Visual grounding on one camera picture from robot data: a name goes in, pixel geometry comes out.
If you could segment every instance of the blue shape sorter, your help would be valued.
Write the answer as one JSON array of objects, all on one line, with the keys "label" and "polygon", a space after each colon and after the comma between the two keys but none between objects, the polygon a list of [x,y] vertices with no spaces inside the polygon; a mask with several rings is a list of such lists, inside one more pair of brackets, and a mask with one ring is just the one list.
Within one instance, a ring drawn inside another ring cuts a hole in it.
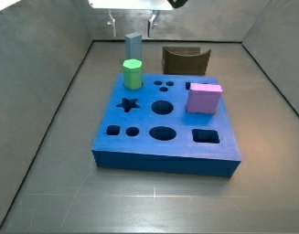
[{"label": "blue shape sorter", "polygon": [[215,114],[185,112],[191,83],[210,77],[143,74],[128,90],[120,73],[92,144],[100,167],[231,176],[242,161],[220,98]]}]

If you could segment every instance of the star-shaped hole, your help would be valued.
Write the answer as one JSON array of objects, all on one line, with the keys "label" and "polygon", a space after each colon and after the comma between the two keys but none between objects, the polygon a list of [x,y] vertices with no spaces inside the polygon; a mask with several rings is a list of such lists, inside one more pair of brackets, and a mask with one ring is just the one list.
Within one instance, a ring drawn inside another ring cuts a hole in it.
[{"label": "star-shaped hole", "polygon": [[135,104],[136,99],[125,99],[121,98],[121,103],[116,105],[116,107],[123,107],[125,112],[129,112],[132,108],[139,108],[139,106]]}]

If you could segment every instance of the gray enclosure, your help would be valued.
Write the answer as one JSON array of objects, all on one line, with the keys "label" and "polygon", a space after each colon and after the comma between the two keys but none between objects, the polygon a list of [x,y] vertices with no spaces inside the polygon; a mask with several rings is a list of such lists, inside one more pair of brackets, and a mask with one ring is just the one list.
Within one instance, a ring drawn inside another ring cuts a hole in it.
[{"label": "gray enclosure", "polygon": [[243,45],[299,113],[299,0],[272,0]]},{"label": "gray enclosure", "polygon": [[69,0],[0,12],[0,224],[91,43]]}]

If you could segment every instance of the gray floor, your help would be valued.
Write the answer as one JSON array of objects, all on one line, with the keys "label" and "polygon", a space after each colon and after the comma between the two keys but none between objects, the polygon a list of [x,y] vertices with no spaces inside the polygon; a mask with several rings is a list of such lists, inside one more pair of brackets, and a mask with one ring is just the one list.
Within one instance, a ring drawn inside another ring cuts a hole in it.
[{"label": "gray floor", "polygon": [[97,42],[59,110],[1,232],[299,232],[299,118],[239,44],[212,49],[243,163],[231,179],[96,168],[92,139],[121,71],[124,45]]}]

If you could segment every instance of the square hole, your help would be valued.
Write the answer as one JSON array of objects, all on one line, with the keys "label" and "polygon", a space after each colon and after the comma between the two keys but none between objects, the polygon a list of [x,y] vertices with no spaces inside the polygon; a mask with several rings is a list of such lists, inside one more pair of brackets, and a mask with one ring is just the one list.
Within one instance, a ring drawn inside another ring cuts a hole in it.
[{"label": "square hole", "polygon": [[107,127],[107,135],[119,135],[119,133],[120,133],[120,126],[109,125]]},{"label": "square hole", "polygon": [[218,144],[220,138],[218,132],[214,130],[192,129],[192,140],[196,143]]}]

